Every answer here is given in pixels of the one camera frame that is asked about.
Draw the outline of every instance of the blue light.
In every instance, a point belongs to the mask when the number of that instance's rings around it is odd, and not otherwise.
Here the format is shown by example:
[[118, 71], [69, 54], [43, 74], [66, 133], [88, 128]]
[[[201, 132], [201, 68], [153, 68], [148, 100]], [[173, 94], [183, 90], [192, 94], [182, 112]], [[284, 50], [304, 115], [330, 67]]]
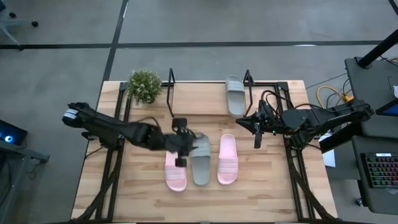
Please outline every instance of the blue light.
[[4, 140], [6, 140], [7, 143], [10, 143], [12, 142], [12, 136], [6, 136]]

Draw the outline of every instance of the computer monitor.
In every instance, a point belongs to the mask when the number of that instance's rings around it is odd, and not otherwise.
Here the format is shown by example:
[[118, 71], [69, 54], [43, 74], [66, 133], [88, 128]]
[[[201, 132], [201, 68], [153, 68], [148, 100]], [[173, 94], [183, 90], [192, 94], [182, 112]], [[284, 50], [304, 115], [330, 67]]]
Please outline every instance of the computer monitor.
[[22, 146], [26, 135], [27, 131], [0, 120], [0, 141]]
[[390, 103], [376, 110], [377, 115], [398, 116], [398, 99], [394, 99]]

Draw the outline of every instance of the gray slide sandal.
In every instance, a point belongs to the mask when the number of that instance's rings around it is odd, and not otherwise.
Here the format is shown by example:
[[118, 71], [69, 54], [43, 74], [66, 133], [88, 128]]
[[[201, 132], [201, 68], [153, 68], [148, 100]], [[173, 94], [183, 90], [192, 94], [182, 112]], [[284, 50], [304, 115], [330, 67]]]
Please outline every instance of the gray slide sandal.
[[197, 185], [206, 185], [210, 181], [210, 142], [206, 135], [197, 139], [193, 146], [197, 149], [191, 152], [193, 181]]
[[244, 85], [242, 80], [235, 75], [226, 77], [226, 101], [228, 113], [233, 118], [244, 115]]

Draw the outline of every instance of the pink slide sandal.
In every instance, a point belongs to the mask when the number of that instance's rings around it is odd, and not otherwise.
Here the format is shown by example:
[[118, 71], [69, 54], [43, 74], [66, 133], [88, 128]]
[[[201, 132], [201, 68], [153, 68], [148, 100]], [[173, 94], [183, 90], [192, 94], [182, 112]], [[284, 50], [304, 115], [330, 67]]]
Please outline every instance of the pink slide sandal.
[[164, 172], [167, 186], [176, 192], [181, 192], [187, 188], [187, 173], [184, 167], [175, 166], [177, 157], [177, 153], [166, 152]]
[[231, 184], [238, 176], [238, 154], [235, 137], [224, 134], [220, 140], [217, 179], [220, 184]]

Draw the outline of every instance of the wooden plank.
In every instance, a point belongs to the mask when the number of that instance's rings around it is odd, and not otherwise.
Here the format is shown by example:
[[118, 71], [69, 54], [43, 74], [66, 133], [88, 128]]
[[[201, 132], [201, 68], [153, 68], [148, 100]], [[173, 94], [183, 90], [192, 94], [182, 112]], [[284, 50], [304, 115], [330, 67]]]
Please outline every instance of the wooden plank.
[[[288, 83], [294, 105], [308, 103], [303, 81], [288, 81]], [[98, 105], [99, 111], [114, 112], [111, 105], [112, 103], [116, 105], [118, 86], [116, 82], [104, 83]], [[263, 90], [265, 88], [256, 88], [253, 91], [251, 113], [257, 109]], [[170, 132], [172, 117], [165, 104], [166, 94], [167, 90], [164, 90], [160, 98], [151, 105], [133, 103], [129, 120], [155, 116], [162, 130]], [[276, 105], [274, 97], [270, 96], [269, 101], [273, 106]], [[173, 192], [166, 186], [164, 180], [165, 152], [150, 152], [127, 143], [124, 148], [114, 222], [297, 221], [282, 136], [266, 133], [263, 135], [261, 148], [254, 149], [254, 137], [229, 116], [186, 117], [190, 129], [204, 132], [209, 136], [210, 183], [204, 187], [193, 183], [188, 159], [187, 189], [184, 192]], [[220, 185], [216, 178], [220, 137], [223, 134], [233, 134], [238, 148], [239, 175], [237, 181], [231, 185]], [[98, 146], [98, 142], [91, 142], [88, 153]], [[100, 151], [85, 161], [72, 218], [78, 217], [97, 194], [105, 155], [106, 150]], [[308, 147], [303, 151], [303, 156], [311, 190], [328, 212], [336, 216], [321, 152]], [[300, 198], [303, 211], [306, 212], [303, 193], [300, 194]]]
[[176, 115], [228, 115], [225, 83], [175, 83]]

